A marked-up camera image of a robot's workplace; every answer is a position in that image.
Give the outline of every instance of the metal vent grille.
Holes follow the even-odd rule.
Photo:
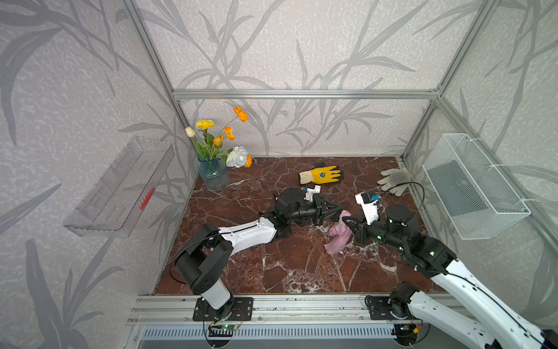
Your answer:
[[[531,212],[479,146],[446,133],[423,165],[464,240],[491,238]]]
[[[242,340],[395,338],[391,334],[392,330],[392,324],[243,324],[234,332],[233,338]],[[201,324],[146,326],[141,339],[143,341],[205,340]]]

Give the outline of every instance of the yellow glove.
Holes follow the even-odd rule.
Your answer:
[[[341,171],[332,171],[336,167],[337,166],[320,167],[314,170],[301,172],[299,173],[300,184],[306,184],[310,182],[314,182],[315,184],[336,182],[339,180],[336,177],[341,176],[339,174]]]

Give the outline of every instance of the mesh basket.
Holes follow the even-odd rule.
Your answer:
[[[464,240],[486,239],[531,211],[479,146],[446,133],[422,166]]]

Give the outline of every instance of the gray glove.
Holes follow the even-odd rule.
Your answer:
[[[399,183],[405,183],[411,181],[412,175],[407,171],[407,169],[389,169],[380,172],[382,176],[387,176],[378,181],[378,184],[382,186],[382,190],[389,190],[390,193],[395,194],[395,196],[400,197],[403,192],[409,187],[408,184],[400,185],[393,188],[394,185]]]

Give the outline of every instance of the black mounting plate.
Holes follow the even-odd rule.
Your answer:
[[[397,320],[390,312],[389,296],[372,296],[368,308],[370,320]],[[410,319],[411,313],[405,309],[405,319]]]
[[[240,309],[233,310],[227,321],[242,321],[242,314],[244,314],[244,321],[252,319],[252,308],[254,299],[252,297],[235,297],[233,299],[233,308]],[[217,312],[209,305],[209,303],[201,300],[201,297],[196,301],[196,308],[194,309],[193,321],[206,321],[211,323],[218,320]]]

